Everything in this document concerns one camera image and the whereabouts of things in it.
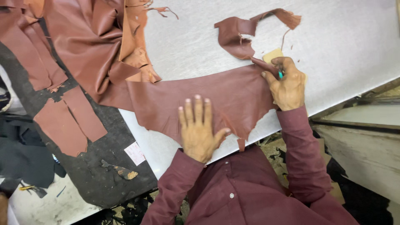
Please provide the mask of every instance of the black mat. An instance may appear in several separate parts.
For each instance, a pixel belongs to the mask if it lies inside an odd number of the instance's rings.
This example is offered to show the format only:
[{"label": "black mat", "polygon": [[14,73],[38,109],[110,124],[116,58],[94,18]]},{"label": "black mat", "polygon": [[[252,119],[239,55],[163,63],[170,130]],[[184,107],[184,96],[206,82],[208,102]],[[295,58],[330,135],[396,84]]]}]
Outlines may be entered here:
[{"label": "black mat", "polygon": [[[34,91],[28,81],[27,71],[19,64],[14,54],[0,43],[0,65],[6,70],[14,91],[32,117],[40,111],[48,98],[59,101],[64,92],[78,85],[60,58],[56,54],[54,56],[61,68],[67,71],[69,79],[64,83],[65,87],[52,94],[47,90]],[[86,153],[81,153],[78,157],[61,153],[55,143],[35,124],[43,142],[65,168],[82,198],[88,203],[109,208],[156,188],[157,179],[147,161],[136,166],[124,152],[135,139],[118,109],[100,106],[87,94],[86,97],[108,131],[108,134],[94,143],[88,140]],[[102,168],[102,159],[110,164],[138,172],[139,175],[130,181],[123,180],[115,170],[107,171],[106,168]]]}]

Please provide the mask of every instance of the paper label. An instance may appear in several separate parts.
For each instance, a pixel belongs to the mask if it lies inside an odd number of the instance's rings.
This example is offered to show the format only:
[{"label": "paper label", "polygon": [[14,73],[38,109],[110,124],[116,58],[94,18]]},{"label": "paper label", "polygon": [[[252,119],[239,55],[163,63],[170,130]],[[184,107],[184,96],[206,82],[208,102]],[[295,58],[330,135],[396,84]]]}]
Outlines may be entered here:
[{"label": "paper label", "polygon": [[143,153],[140,151],[140,147],[136,142],[129,145],[124,151],[128,154],[131,160],[135,163],[136,166],[141,164],[143,161],[146,160]]}]

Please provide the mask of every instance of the man's right hand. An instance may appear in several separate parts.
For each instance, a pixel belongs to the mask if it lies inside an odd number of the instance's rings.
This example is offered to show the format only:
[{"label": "man's right hand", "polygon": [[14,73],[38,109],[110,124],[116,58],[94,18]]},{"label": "man's right hand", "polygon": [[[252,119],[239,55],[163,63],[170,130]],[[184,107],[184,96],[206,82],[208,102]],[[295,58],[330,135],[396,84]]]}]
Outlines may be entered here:
[{"label": "man's right hand", "polygon": [[280,80],[268,71],[261,74],[267,80],[276,104],[282,111],[303,106],[306,75],[296,68],[290,57],[277,57],[272,59],[271,63],[283,68],[285,74]]}]

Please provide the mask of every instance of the scrap pile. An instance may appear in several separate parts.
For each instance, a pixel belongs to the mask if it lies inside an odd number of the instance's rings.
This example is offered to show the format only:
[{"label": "scrap pile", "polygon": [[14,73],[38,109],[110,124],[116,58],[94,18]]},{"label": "scrap pile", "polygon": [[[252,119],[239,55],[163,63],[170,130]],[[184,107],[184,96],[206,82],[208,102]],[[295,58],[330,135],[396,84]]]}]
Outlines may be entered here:
[{"label": "scrap pile", "polygon": [[[242,149],[243,140],[248,138],[257,121],[277,107],[272,103],[272,95],[260,73],[268,70],[277,76],[278,72],[262,60],[252,58],[254,50],[250,40],[240,34],[255,35],[258,21],[269,13],[275,14],[291,29],[300,23],[301,17],[275,9],[250,20],[225,19],[215,24],[220,29],[220,45],[238,58],[251,59],[253,65],[198,78],[160,81],[146,53],[144,27],[149,10],[161,14],[169,8],[151,8],[151,3],[150,0],[16,0],[12,3],[0,0],[0,41],[28,71],[35,90],[56,91],[65,81],[65,75],[51,57],[48,37],[37,22],[43,16],[57,54],[95,102],[133,111],[139,125],[180,143],[176,109],[185,98],[200,94],[213,100],[214,131],[229,127],[239,137]],[[251,86],[253,91],[242,88],[244,86]],[[54,124],[60,123],[60,117],[53,117],[58,121],[53,124],[40,119],[51,110],[67,114],[65,104],[50,100],[43,110],[35,121],[60,148],[66,148],[63,145],[67,143],[52,132],[55,131]],[[80,127],[89,137],[82,128],[84,125],[78,119],[77,122],[78,126],[71,125],[70,129],[75,132]],[[76,136],[81,141],[74,146],[75,152],[66,150],[64,153],[76,156],[85,151],[83,135]]]}]

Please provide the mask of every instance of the shirt cuff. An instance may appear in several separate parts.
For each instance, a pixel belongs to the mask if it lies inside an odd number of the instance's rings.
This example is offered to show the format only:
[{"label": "shirt cuff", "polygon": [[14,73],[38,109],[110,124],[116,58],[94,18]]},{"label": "shirt cuff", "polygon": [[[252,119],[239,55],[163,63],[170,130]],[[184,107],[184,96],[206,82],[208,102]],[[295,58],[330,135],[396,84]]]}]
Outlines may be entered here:
[{"label": "shirt cuff", "polygon": [[306,105],[288,111],[276,111],[282,131],[297,131],[309,127]]},{"label": "shirt cuff", "polygon": [[203,171],[205,164],[190,158],[183,149],[179,148],[172,160],[170,167],[180,176],[195,182]]}]

